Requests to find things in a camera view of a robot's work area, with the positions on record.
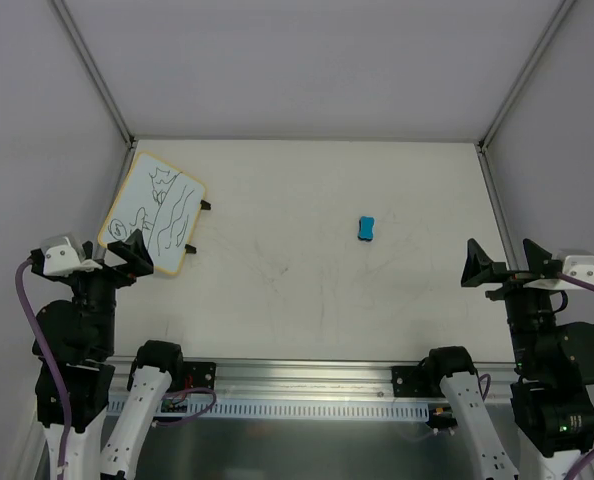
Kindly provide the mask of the yellow framed whiteboard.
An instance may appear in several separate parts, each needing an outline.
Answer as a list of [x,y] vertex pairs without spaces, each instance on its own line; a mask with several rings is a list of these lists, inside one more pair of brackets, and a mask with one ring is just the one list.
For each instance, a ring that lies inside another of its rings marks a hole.
[[200,213],[210,209],[207,188],[201,181],[140,151],[107,214],[98,243],[108,249],[111,243],[125,242],[139,230],[154,268],[175,276],[184,263]]

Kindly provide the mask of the blue whiteboard eraser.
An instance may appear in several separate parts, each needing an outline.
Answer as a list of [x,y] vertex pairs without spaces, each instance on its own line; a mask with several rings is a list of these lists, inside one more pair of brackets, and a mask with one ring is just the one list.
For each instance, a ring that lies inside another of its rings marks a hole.
[[361,216],[358,221],[357,238],[362,242],[372,242],[374,239],[375,219],[370,216]]

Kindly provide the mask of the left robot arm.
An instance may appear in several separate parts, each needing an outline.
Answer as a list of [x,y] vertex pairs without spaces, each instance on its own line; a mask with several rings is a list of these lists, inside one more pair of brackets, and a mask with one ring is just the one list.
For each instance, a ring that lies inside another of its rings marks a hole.
[[70,235],[45,241],[30,253],[27,269],[68,286],[69,300],[38,311],[22,303],[41,362],[35,386],[36,413],[49,448],[53,479],[132,479],[155,412],[167,391],[185,379],[180,345],[148,340],[138,348],[128,380],[128,398],[108,439],[102,437],[115,368],[117,292],[154,272],[140,230],[108,250],[121,264],[92,255],[89,242]]

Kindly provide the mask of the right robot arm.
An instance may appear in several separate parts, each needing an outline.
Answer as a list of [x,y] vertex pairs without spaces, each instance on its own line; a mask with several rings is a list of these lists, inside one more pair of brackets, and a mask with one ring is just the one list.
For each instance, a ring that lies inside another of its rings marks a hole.
[[574,479],[594,459],[594,324],[560,325],[573,290],[594,293],[594,255],[554,255],[530,239],[527,261],[514,270],[467,243],[464,288],[491,285],[486,297],[505,305],[516,380],[510,403],[520,463],[509,459],[482,397],[480,375],[463,347],[440,347],[422,361],[426,389],[444,396],[477,479]]

